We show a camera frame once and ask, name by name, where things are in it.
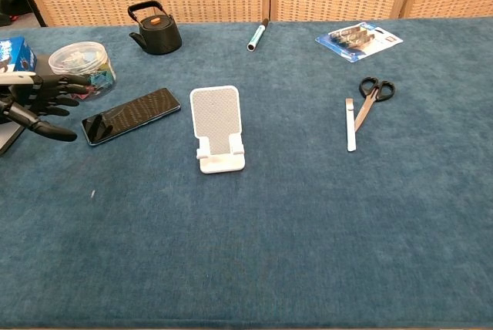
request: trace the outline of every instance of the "phone screen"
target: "phone screen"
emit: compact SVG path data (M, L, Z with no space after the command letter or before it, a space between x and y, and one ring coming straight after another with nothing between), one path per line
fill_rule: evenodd
M82 120L89 145L99 145L130 130L176 112L178 100L168 89L158 89L128 103Z

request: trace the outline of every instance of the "phone stand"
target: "phone stand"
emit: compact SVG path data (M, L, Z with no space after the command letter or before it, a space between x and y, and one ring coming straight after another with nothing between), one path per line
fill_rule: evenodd
M245 167L241 140L240 96L234 86L206 87L190 93L197 159L204 173Z

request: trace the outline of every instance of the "cardboard box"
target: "cardboard box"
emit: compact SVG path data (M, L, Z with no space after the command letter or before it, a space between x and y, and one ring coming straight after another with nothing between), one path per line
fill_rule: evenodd
M34 72L36 55L29 48L24 37L0 40L0 74L4 72Z

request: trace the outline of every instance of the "teapot spout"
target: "teapot spout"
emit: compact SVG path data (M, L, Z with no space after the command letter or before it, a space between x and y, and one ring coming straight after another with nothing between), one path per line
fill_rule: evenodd
M132 32L129 34L129 36L132 37L132 39L135 42L137 42L137 45L139 45L142 48L142 50L146 51L147 49L146 41L139 33Z

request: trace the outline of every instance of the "plastic jar lid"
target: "plastic jar lid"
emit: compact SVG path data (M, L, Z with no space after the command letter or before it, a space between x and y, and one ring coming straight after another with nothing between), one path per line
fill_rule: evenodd
M108 60L105 47L97 42L77 42L56 50L48 64L55 74L89 74Z

